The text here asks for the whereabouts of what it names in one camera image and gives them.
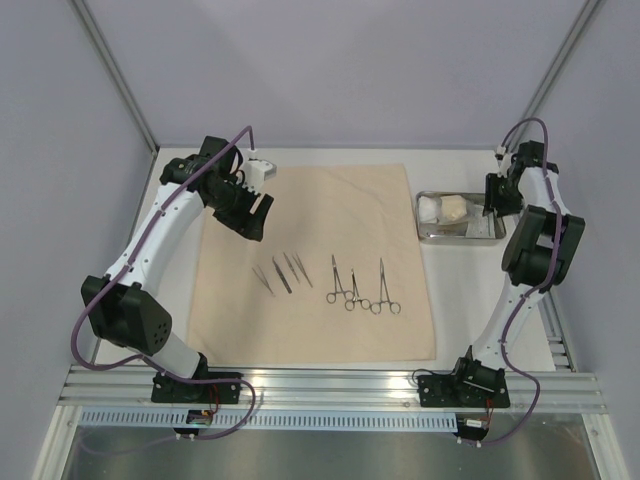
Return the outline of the white gauze pad stack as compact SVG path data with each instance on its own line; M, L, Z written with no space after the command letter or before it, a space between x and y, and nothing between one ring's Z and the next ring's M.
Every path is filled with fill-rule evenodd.
M438 224L441 217L441 200L438 197L420 196L417 202L421 223Z

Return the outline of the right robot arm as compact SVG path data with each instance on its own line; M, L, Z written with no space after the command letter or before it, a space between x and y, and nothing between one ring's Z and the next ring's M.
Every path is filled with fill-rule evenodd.
M558 192L558 167L546 159L546 145L528 141L503 160L507 167L485 182L486 214L518 215L504 251L505 282L489 322L461 357L450 381L456 401L475 404L506 389L512 347L533 308L563 282L585 230Z

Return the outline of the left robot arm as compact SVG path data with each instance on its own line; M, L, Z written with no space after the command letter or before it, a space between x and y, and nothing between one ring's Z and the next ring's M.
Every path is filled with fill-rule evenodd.
M276 172L255 149L243 154L235 141L206 137L197 153L164 166L151 209L124 252L102 276L87 276L81 286L80 319L93 334L175 379L174 388L186 400L208 392L206 359L174 334L172 317L156 298L160 282L205 209L241 237L261 241L273 204L262 188Z

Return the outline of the green mesh packet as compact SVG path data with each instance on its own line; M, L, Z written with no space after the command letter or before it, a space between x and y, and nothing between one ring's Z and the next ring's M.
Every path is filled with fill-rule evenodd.
M436 235L443 237L463 237L466 233L467 223L438 225Z

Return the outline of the suture packet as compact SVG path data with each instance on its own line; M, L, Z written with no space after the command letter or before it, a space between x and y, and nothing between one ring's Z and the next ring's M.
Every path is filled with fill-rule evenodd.
M474 239L495 239L496 227L494 216L480 215L471 218L467 222L465 237Z

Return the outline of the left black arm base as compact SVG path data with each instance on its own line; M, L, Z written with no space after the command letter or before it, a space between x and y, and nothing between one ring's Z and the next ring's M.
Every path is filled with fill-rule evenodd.
M151 402L157 404L237 404L241 385L239 372L209 372L207 379L216 383L190 384L156 374Z

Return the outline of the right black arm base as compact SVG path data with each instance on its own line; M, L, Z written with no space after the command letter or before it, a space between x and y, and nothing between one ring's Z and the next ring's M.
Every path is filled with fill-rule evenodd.
M453 375L419 375L416 379L423 408L478 408L511 406L502 370L489 380L462 379Z

